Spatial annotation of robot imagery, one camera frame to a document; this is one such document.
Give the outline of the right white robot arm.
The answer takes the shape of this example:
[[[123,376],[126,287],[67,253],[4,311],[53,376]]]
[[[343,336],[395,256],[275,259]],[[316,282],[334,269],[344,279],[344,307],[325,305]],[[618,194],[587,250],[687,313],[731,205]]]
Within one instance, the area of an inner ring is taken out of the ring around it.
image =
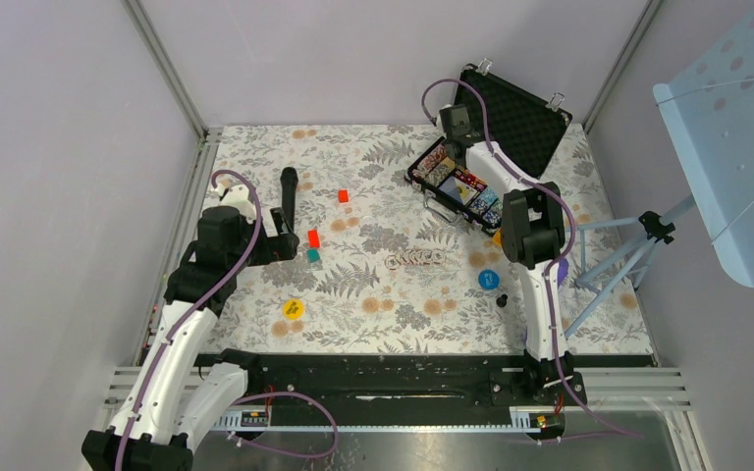
[[[517,270],[526,319],[523,388],[533,402],[561,407],[587,403],[562,330],[559,269],[566,247],[560,191],[539,183],[475,126],[464,105],[447,105],[434,119],[450,156],[480,178],[502,203],[499,234]]]

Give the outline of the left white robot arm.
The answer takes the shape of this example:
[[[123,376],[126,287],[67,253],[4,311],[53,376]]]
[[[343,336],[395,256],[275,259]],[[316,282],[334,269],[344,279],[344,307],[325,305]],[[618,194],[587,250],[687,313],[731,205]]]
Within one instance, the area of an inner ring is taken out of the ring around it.
[[[170,275],[155,335],[130,393],[103,431],[89,431],[81,453],[93,470],[190,470],[203,438],[233,400],[262,397],[265,378],[248,366],[219,364],[189,399],[185,382],[200,347],[228,299],[240,270],[295,258],[296,184],[283,183],[282,202],[266,234],[253,189],[217,187],[217,206],[203,211],[196,238]]]

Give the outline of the row of red poker chips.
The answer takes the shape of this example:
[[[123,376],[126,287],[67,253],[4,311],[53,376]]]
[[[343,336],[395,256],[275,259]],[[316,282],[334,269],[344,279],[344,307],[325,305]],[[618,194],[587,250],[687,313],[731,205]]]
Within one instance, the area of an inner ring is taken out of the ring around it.
[[[447,257],[442,250],[436,249],[408,249],[390,254],[384,259],[384,265],[391,271],[404,266],[442,265]]]

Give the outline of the yellow big blind button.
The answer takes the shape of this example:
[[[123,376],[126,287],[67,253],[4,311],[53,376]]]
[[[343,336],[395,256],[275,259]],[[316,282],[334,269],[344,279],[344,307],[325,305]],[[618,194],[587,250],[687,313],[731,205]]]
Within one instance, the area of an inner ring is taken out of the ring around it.
[[[285,302],[282,314],[288,320],[298,320],[305,312],[305,305],[301,299],[293,298]]]

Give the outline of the blue small blind button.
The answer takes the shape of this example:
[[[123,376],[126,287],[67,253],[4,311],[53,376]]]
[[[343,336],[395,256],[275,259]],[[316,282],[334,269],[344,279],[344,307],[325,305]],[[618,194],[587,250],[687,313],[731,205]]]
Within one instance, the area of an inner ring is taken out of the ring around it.
[[[477,277],[477,283],[484,290],[494,290],[500,285],[500,276],[493,270],[482,270]]]

